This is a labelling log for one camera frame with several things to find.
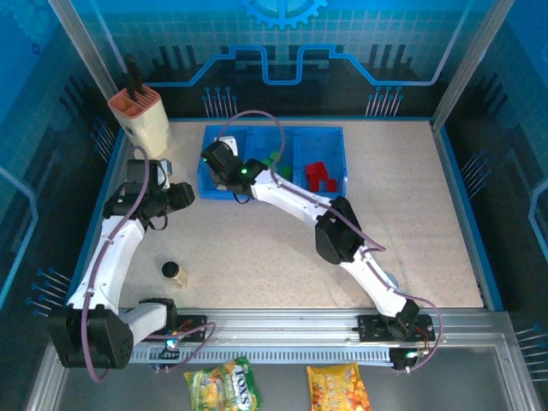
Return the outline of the green Fox's candy bag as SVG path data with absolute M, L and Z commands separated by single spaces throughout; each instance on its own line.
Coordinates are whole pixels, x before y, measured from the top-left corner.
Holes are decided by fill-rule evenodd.
M 185 372 L 191 411 L 260 411 L 253 366 L 242 356 L 221 366 Z

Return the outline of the beige knife block orange rim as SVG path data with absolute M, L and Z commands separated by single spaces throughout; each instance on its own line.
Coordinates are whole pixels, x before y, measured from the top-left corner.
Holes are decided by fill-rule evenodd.
M 123 88 L 108 106 L 131 143 L 143 147 L 149 158 L 158 158 L 172 142 L 170 122 L 159 93 L 148 86 L 143 91 L 132 99 Z

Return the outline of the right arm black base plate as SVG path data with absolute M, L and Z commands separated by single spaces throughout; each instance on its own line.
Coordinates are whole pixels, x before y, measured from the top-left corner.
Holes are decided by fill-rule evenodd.
M 434 342 L 436 333 L 433 327 L 432 318 L 426 314 L 420 314 L 415 320 L 414 328 L 407 337 L 395 337 L 387 329 L 387 325 L 379 315 L 359 315 L 357 318 L 357 326 L 354 328 L 359 334 L 361 343 L 392 343 L 405 342 L 417 343 Z

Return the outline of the blue table edge strip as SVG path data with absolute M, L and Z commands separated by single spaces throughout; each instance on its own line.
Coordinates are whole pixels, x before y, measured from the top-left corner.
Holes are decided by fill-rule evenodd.
M 489 311 L 503 312 L 503 301 L 485 250 L 484 242 L 480 235 L 470 199 L 462 180 L 456 155 L 450 144 L 449 136 L 444 128 L 432 128 L 432 135 L 484 306 Z
M 93 255 L 93 250 L 95 249 L 98 241 L 98 237 L 100 236 L 103 205 L 106 201 L 107 194 L 110 192 L 112 179 L 116 177 L 120 151 L 125 146 L 125 143 L 123 142 L 124 141 L 123 135 L 124 135 L 123 131 L 120 130 L 116 136 L 113 152 L 110 156 L 110 161 L 107 165 L 107 168 L 104 174 L 104 179 L 98 192 L 96 205 L 93 209 L 92 217 L 86 232 L 86 237 L 83 242 L 83 245 L 80 251 L 80 256 L 77 261 L 77 265 L 74 273 L 79 273 L 81 276 L 83 276 L 86 272 L 86 268 L 89 264 L 89 260 L 91 259 Z

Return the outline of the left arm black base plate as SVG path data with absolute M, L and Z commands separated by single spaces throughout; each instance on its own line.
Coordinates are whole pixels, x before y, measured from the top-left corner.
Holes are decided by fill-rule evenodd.
M 172 334 L 190 331 L 199 325 L 204 325 L 207 321 L 205 315 L 178 315 L 176 327 Z M 206 338 L 206 330 L 200 329 L 192 334 L 189 334 L 181 339 L 183 343 L 202 343 Z

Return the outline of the grey metal shelf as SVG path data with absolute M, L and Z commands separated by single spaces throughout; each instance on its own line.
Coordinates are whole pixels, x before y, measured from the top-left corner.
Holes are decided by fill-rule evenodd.
M 310 411 L 307 367 L 253 364 L 260 411 Z M 548 411 L 516 345 L 497 339 L 440 348 L 421 369 L 396 373 L 360 367 L 372 411 Z M 181 369 L 155 373 L 143 364 L 94 384 L 79 369 L 44 359 L 27 403 L 12 411 L 191 411 Z

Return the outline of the blue three-compartment bin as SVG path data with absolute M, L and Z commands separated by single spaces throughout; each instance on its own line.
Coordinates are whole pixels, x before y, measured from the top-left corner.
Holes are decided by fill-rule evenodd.
M 288 181 L 307 189 L 306 166 L 322 161 L 329 178 L 337 181 L 337 191 L 325 191 L 325 180 L 321 180 L 318 194 L 332 199 L 346 194 L 348 170 L 344 146 L 343 129 L 340 127 L 286 126 L 285 147 L 275 171 L 287 165 L 292 168 L 292 178 Z M 255 158 L 262 162 L 271 152 L 278 152 L 281 135 L 276 126 L 230 126 L 226 135 L 236 138 L 238 155 L 243 161 Z

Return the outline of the aluminium front frame beam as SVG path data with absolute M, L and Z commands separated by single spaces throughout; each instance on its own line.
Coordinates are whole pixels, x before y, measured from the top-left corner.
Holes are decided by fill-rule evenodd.
M 400 346 L 421 342 L 360 342 L 354 331 L 357 316 L 377 315 L 370 310 L 348 309 L 220 309 L 177 310 L 178 315 L 205 315 L 207 321 L 190 331 L 214 327 L 215 343 L 223 346 L 342 346 L 368 344 Z M 434 342 L 455 343 L 458 337 L 477 343 L 491 334 L 513 334 L 509 315 L 485 310 L 443 310 L 440 314 L 421 312 L 432 318 L 436 333 Z M 160 342 L 172 337 L 172 331 L 162 331 L 146 342 Z

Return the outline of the small lit control board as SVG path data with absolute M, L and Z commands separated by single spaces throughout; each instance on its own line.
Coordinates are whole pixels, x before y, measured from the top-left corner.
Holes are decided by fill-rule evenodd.
M 398 372 L 407 372 L 429 354 L 430 351 L 426 348 L 390 348 L 389 350 L 392 368 Z
M 172 338 L 165 341 L 163 350 L 158 355 L 160 360 L 179 360 L 181 353 L 179 350 L 179 338 Z

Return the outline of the small bottle with black cap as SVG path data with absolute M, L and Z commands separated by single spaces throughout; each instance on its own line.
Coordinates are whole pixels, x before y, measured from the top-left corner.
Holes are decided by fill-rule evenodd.
M 165 281 L 170 285 L 182 289 L 187 287 L 188 275 L 175 261 L 165 262 L 161 272 Z

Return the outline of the yellow snack bag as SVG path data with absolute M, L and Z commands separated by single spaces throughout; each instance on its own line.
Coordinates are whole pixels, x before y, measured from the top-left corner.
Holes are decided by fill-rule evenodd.
M 311 411 L 372 411 L 357 363 L 308 366 L 307 378 Z

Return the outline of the aluminium frame post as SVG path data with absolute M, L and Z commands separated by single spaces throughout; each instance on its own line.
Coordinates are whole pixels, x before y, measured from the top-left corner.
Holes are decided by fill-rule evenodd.
M 498 30 L 505 21 L 514 3 L 515 0 L 492 1 L 491 7 L 488 9 L 483 21 L 479 25 L 455 75 L 452 77 L 434 112 L 432 117 L 433 133 L 441 130 L 441 127 L 448 119 L 451 111 L 455 108 L 456 103 L 464 92 L 468 82 L 471 80 L 475 70 L 480 65 L 480 62 L 484 58 L 491 42 L 496 37 Z
M 71 0 L 47 0 L 106 101 L 118 87 Z

